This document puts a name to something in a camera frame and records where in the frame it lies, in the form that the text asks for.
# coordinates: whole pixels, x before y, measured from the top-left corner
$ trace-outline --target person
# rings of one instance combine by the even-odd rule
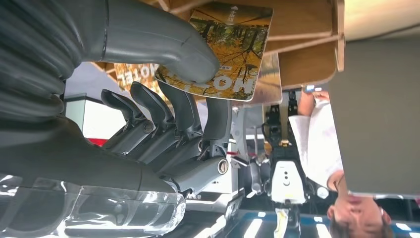
[[[348,193],[328,92],[302,92],[289,121],[306,176],[338,193],[327,211],[331,236],[393,237],[390,216],[372,197]]]

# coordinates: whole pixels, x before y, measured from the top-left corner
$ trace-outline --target robotic hand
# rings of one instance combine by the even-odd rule
[[[183,196],[144,163],[88,143],[59,115],[63,102],[56,95],[82,61],[158,63],[204,83],[219,63],[198,32],[137,0],[2,1],[0,23],[0,236],[132,237],[174,229],[185,211]],[[122,133],[147,123],[123,98],[108,99],[124,105]],[[216,122],[211,127],[223,129],[203,135],[205,160],[184,171],[223,159],[226,125]],[[176,182],[189,174],[173,175]]]

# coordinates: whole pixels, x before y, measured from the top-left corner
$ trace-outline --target ceiling light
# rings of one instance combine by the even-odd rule
[[[411,228],[404,223],[397,223],[395,224],[398,228],[402,229],[403,231],[411,231]]]
[[[319,238],[331,238],[331,234],[328,232],[327,226],[324,224],[317,224],[316,229],[318,230]]]
[[[194,238],[207,238],[209,237],[211,234],[211,229],[210,228],[204,228],[204,230],[202,230],[200,233],[198,233]]]
[[[255,238],[262,223],[263,221],[259,218],[253,219],[247,231],[245,232],[244,238]]]
[[[252,191],[252,192],[250,192],[248,195],[247,195],[247,198],[251,198],[251,197],[253,197],[255,195],[255,192],[254,191]]]
[[[314,217],[314,221],[323,222],[322,217]]]

